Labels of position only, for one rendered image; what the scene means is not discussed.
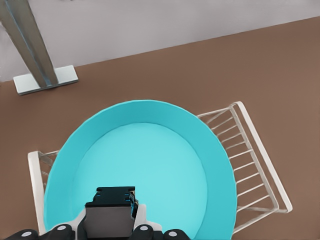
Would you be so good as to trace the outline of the black grey button switch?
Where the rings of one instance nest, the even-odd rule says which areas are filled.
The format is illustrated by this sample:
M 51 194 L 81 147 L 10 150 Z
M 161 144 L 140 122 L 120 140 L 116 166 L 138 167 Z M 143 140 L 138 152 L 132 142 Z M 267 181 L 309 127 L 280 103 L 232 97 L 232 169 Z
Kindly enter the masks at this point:
M 85 204 L 77 239 L 127 239 L 134 228 L 138 205 L 134 186 L 98 187 L 93 200 Z

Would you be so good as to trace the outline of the cyan round plate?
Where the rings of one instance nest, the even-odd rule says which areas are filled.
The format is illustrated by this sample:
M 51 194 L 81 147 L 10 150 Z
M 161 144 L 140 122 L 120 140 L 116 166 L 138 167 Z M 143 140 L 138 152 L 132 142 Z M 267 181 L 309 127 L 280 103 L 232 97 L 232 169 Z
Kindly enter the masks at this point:
M 47 230 L 75 219 L 98 187 L 135 187 L 146 218 L 195 240 L 231 240 L 237 191 L 228 155 L 187 110 L 156 100 L 108 107 L 75 130 L 49 172 Z

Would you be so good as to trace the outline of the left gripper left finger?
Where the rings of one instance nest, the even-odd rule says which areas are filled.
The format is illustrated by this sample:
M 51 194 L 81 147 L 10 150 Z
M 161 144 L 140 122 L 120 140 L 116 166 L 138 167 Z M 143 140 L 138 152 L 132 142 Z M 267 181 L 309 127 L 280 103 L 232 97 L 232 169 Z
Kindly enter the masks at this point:
M 23 229 L 4 240 L 87 240 L 87 232 L 83 224 L 85 217 L 84 209 L 74 220 L 60 223 L 44 234 L 34 229 Z

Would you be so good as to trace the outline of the silver frame post with foot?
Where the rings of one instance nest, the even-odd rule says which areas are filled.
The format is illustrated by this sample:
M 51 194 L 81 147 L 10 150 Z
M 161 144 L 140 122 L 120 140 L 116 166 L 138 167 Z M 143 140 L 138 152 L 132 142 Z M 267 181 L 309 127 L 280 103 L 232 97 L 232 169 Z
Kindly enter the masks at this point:
M 13 78 L 19 95 L 78 82 L 73 65 L 54 68 L 28 0 L 0 0 L 0 22 L 29 70 Z

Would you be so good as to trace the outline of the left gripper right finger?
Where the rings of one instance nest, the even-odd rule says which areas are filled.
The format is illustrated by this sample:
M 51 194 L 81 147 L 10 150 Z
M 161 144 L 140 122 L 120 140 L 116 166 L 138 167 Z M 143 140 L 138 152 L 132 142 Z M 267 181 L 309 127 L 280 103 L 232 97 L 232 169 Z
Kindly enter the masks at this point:
M 147 220 L 147 206 L 139 204 L 135 217 L 131 240 L 191 240 L 181 229 L 162 231 L 159 223 Z

